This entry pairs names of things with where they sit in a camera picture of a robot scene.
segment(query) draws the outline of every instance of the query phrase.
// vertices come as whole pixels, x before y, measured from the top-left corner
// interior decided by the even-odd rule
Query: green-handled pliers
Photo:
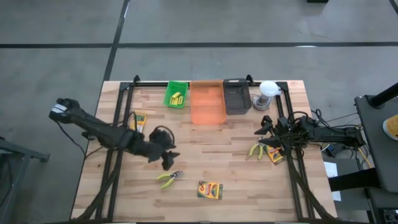
[[[253,147],[250,149],[250,151],[249,151],[249,154],[248,154],[248,156],[246,157],[246,160],[248,160],[249,159],[249,157],[251,156],[251,155],[253,155],[253,152],[254,152],[254,150],[255,149],[259,149],[259,157],[258,157],[258,160],[260,160],[261,158],[262,158],[262,153],[263,153],[263,147],[264,147],[265,145],[264,144],[262,144],[262,143],[259,143],[259,142],[257,142],[257,143],[255,143],[254,145],[253,145]]]
[[[183,173],[184,172],[179,170],[172,174],[160,174],[158,177],[156,177],[157,180],[160,180],[161,178],[164,178],[164,177],[170,178],[164,185],[160,186],[160,189],[164,189],[164,188],[168,187],[174,181],[174,179],[176,179],[177,177],[180,177]]]

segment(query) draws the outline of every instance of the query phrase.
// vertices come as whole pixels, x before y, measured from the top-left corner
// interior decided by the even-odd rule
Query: green basket
[[[179,109],[184,108],[185,98],[187,97],[187,91],[188,91],[188,83],[169,81],[169,84],[167,85],[167,89],[166,89],[166,95],[164,96],[164,102],[163,102],[164,105],[166,105],[168,107],[179,108]],[[170,104],[170,98],[176,92],[180,92],[181,96],[184,97],[182,100],[182,105],[171,105]]]

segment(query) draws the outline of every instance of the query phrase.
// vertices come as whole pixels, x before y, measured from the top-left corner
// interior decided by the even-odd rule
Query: concrete floor
[[[122,4],[0,0],[0,44],[111,43]],[[397,21],[388,0],[131,0],[120,43],[397,41]],[[58,97],[95,112],[109,51],[0,49],[0,136],[51,153],[31,163],[12,223],[68,220],[83,158],[47,116]],[[395,83],[397,57],[398,47],[119,49],[110,79],[300,79],[311,107],[332,119]],[[86,145],[78,128],[65,129]]]

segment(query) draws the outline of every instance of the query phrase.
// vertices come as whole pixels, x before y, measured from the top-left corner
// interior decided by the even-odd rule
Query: black container
[[[226,114],[246,114],[251,108],[248,83],[244,78],[223,81]]]

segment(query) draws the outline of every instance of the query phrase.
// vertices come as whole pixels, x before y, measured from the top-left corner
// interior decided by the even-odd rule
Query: orange plastic bin
[[[226,119],[223,81],[192,81],[191,119],[194,124],[222,124]]]

